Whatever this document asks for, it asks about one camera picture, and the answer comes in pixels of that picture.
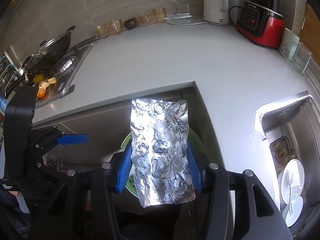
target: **glass cup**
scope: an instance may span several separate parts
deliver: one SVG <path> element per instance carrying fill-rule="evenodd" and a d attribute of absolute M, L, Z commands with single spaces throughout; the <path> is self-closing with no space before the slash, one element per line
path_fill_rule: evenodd
<path fill-rule="evenodd" d="M 114 34 L 118 35 L 122 33 L 122 20 L 120 18 L 109 22 L 109 26 Z"/>
<path fill-rule="evenodd" d="M 97 35 L 99 35 L 102 40 L 108 37 L 107 24 L 104 23 L 102 25 L 99 25 L 94 30 L 96 31 Z"/>
<path fill-rule="evenodd" d="M 152 13 L 156 17 L 156 23 L 165 23 L 166 22 L 167 13 L 166 13 L 164 7 L 153 8 Z"/>
<path fill-rule="evenodd" d="M 304 75 L 305 71 L 308 69 L 311 59 L 312 52 L 302 42 L 299 42 L 291 64 L 298 72 Z"/>
<path fill-rule="evenodd" d="M 154 22 L 156 22 L 156 17 L 153 15 L 150 15 L 150 14 L 140 16 L 139 20 L 138 20 L 138 24 L 140 26 L 149 26 L 149 25 L 153 24 Z"/>

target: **screw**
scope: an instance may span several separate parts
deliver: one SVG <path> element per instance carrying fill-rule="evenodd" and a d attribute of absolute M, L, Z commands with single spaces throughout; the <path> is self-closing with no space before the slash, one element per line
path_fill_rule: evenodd
<path fill-rule="evenodd" d="M 245 171 L 244 171 L 244 174 L 247 175 L 247 176 L 249 176 L 249 177 L 252 177 L 252 176 L 253 176 L 253 171 L 251 171 L 251 170 L 245 170 Z"/>
<path fill-rule="evenodd" d="M 107 170 L 107 169 L 110 169 L 111 168 L 111 164 L 110 163 L 103 163 L 102 164 L 102 168 Z"/>
<path fill-rule="evenodd" d="M 67 175 L 68 176 L 73 176 L 73 175 L 75 175 L 76 174 L 76 171 L 75 170 L 68 170 L 67 171 Z"/>
<path fill-rule="evenodd" d="M 210 164 L 209 164 L 209 167 L 210 167 L 211 169 L 213 169 L 213 170 L 216 170 L 216 169 L 219 168 L 219 165 L 218 165 L 217 163 L 210 163 Z"/>

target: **gas stove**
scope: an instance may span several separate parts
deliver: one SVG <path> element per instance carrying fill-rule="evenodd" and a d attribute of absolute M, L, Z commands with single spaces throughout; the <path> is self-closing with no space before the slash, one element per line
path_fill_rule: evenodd
<path fill-rule="evenodd" d="M 55 77 L 57 82 L 47 88 L 43 98 L 37 99 L 36 109 L 63 98 L 74 91 L 75 84 L 71 86 L 71 83 L 84 59 L 99 40 L 100 38 L 95 36 L 77 44 L 49 71 L 50 76 Z"/>

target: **kitchen sink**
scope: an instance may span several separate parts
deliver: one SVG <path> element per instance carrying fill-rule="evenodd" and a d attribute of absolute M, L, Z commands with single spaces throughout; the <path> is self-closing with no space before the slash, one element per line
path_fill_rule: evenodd
<path fill-rule="evenodd" d="M 294 158 L 300 160 L 305 171 L 302 196 L 303 210 L 320 202 L 320 111 L 308 91 L 261 106 L 255 115 L 256 131 L 263 133 L 263 144 L 270 152 L 269 165 L 275 191 L 275 202 L 280 208 L 277 176 L 280 169 L 270 147 L 285 139 Z"/>

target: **power cord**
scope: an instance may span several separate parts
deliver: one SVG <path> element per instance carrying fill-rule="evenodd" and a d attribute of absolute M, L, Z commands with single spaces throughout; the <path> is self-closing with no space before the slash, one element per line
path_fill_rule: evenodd
<path fill-rule="evenodd" d="M 231 9 L 236 8 L 236 7 L 241 8 L 241 9 L 243 10 L 242 7 L 235 5 L 235 6 L 232 6 L 232 7 L 229 9 L 229 12 L 228 12 L 229 20 L 230 20 L 230 22 L 232 23 L 232 25 L 233 25 L 234 27 L 237 27 L 237 26 L 236 26 L 236 24 L 234 24 L 234 23 L 232 22 L 232 20 L 231 20 L 230 11 L 231 11 Z"/>
<path fill-rule="evenodd" d="M 179 11 L 180 11 L 180 5 L 179 5 L 179 3 L 178 3 L 176 0 L 172 0 L 172 1 L 174 1 L 174 2 L 178 5 L 178 10 L 177 10 L 176 14 L 175 14 L 172 18 L 170 18 L 169 20 L 167 20 L 167 24 L 169 24 L 169 25 L 175 25 L 175 26 L 191 26 L 191 25 L 207 24 L 207 22 L 190 23 L 190 24 L 175 24 L 175 23 L 171 23 L 170 21 L 173 20 L 173 19 L 178 15 L 178 13 L 179 13 Z"/>

